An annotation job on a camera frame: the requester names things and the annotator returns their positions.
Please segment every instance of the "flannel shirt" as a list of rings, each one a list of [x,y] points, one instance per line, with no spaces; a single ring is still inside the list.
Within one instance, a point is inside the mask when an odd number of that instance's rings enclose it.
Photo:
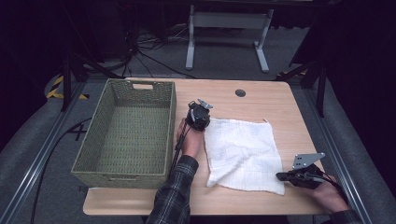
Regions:
[[[154,208],[146,224],[189,224],[190,188],[198,169],[198,161],[181,156],[174,171],[157,190]]]

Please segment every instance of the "white towel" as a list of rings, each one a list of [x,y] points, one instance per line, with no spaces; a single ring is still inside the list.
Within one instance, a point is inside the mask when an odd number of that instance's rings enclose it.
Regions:
[[[269,122],[211,118],[205,131],[210,176],[206,185],[285,194],[276,173],[282,161]]]

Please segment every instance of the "wooden table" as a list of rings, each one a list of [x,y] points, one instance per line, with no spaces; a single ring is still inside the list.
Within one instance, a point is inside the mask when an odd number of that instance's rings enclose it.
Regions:
[[[252,122],[268,120],[284,171],[291,169],[295,154],[316,153],[315,147],[294,100],[284,82],[153,79],[174,81],[177,91],[176,126],[186,117],[188,103],[201,98],[214,106],[212,118],[241,119]],[[238,97],[235,91],[246,92]],[[292,184],[285,183],[285,195],[265,191],[242,191],[220,186],[207,188],[209,177],[206,154],[199,152],[200,167],[191,186],[192,215],[308,215],[323,214],[321,208]],[[91,188],[83,210],[87,215],[148,215],[153,207],[155,189]]]

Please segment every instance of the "green woven basket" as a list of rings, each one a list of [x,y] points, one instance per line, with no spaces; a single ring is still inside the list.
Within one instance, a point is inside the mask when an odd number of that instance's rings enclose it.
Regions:
[[[72,168],[88,187],[157,189],[172,162],[174,82],[109,79]]]

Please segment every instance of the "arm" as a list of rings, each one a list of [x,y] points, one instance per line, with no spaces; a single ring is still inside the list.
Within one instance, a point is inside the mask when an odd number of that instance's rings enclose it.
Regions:
[[[336,224],[361,224],[361,219],[356,212],[349,208],[347,203],[338,193],[338,190],[329,182],[321,183],[316,189],[302,189],[306,194],[313,197],[331,214],[332,223]]]
[[[184,120],[177,130],[180,136]],[[204,141],[204,133],[189,130],[182,146],[182,156],[172,174],[157,190],[154,208],[146,223],[189,223],[190,220],[190,188],[198,169],[195,157]]]

